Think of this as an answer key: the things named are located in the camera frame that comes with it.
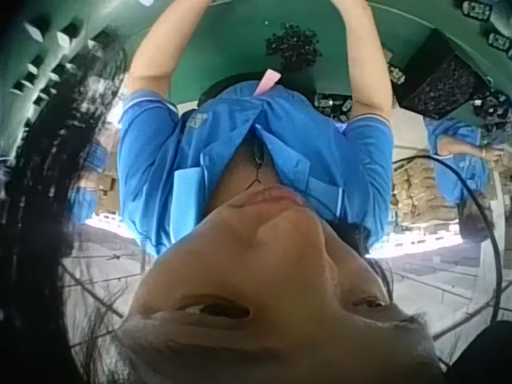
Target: hand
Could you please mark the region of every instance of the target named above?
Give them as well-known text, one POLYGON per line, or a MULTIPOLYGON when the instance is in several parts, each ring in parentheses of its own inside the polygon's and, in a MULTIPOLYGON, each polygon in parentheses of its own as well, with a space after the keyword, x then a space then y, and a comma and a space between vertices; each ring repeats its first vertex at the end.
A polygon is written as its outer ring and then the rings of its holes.
POLYGON ((482 148, 482 158, 484 158, 491 164, 496 164, 500 162, 503 153, 504 150, 502 148, 497 148, 494 146, 484 146, 482 148))
POLYGON ((330 0, 330 2, 332 2, 339 10, 344 10, 347 7, 357 4, 366 5, 366 0, 330 0))

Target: black hair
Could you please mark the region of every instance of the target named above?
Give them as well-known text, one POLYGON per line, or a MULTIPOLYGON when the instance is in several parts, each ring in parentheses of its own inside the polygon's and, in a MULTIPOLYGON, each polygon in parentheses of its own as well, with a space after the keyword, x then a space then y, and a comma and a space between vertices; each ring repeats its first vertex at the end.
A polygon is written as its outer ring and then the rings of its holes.
POLYGON ((83 51, 24 133, 0 201, 0 343, 2 376, 20 382, 90 384, 77 364, 64 316, 62 260, 74 247, 71 186, 126 71, 114 34, 101 56, 83 51))
MULTIPOLYGON (((473 192, 480 202, 486 200, 486 196, 483 192, 476 190, 473 192)), ((491 224, 493 224, 493 215, 492 212, 490 212, 490 208, 484 204, 482 205, 485 212, 487 212, 488 219, 491 221, 491 224)), ((459 233, 464 241, 482 243, 489 238, 489 231, 480 213, 475 209, 471 209, 471 207, 474 207, 474 203, 471 199, 457 204, 459 233)))

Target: blue polo shirt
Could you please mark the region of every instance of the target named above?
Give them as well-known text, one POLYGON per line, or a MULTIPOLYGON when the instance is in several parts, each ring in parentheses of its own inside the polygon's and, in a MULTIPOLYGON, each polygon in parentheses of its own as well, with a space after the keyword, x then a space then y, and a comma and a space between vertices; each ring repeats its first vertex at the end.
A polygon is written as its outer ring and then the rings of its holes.
MULTIPOLYGON (((84 169, 101 173, 106 167, 108 161, 108 150, 95 142, 87 155, 84 169)), ((98 192, 80 186, 74 187, 70 192, 71 216, 78 224, 84 224, 86 220, 92 218, 98 204, 98 192)))
MULTIPOLYGON (((438 140, 441 136, 451 136, 457 140, 478 146, 480 144, 480 129, 452 118, 439 121, 425 118, 425 126, 430 153, 455 168, 472 190, 486 191, 489 181, 489 167, 485 160, 470 154, 438 155, 438 140)), ((468 195, 457 176, 441 164, 435 163, 434 167, 440 195, 453 205, 464 202, 468 195)))
POLYGON ((159 256, 200 223, 209 197, 251 130, 268 148, 283 185, 325 220, 336 217, 385 231, 390 210, 393 136, 378 116, 341 132, 300 94, 257 82, 229 88, 181 118, 152 91, 127 100, 121 117, 121 214, 138 243, 159 256))

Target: black cable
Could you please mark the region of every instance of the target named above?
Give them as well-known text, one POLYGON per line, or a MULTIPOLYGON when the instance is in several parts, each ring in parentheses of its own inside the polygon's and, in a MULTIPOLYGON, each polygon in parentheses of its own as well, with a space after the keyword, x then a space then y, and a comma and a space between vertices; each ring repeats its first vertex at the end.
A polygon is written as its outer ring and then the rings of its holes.
POLYGON ((468 193, 468 195, 471 197, 471 200, 476 205, 478 212, 482 216, 482 220, 484 222, 484 225, 486 226, 487 233, 489 234, 489 240, 493 247, 494 252, 494 268, 496 269, 496 288, 494 288, 494 307, 492 314, 490 316, 490 324, 494 324, 498 320, 499 315, 499 308, 502 304, 502 284, 503 284, 503 271, 502 271, 502 257, 500 255, 498 242, 496 241, 496 236, 494 236, 493 226, 490 223, 489 218, 486 215, 486 212, 480 203, 480 201, 477 199, 477 197, 474 195, 474 192, 470 188, 470 186, 467 185, 466 180, 461 176, 461 174, 453 168, 450 164, 447 164, 443 160, 436 158, 434 156, 430 156, 428 154, 417 154, 415 156, 410 156, 408 158, 402 158, 400 160, 397 160, 393 162, 393 165, 400 164, 402 162, 409 162, 412 160, 416 160, 417 158, 428 158, 430 160, 434 160, 436 163, 441 164, 448 170, 454 174, 457 179, 461 182, 462 186, 468 193))

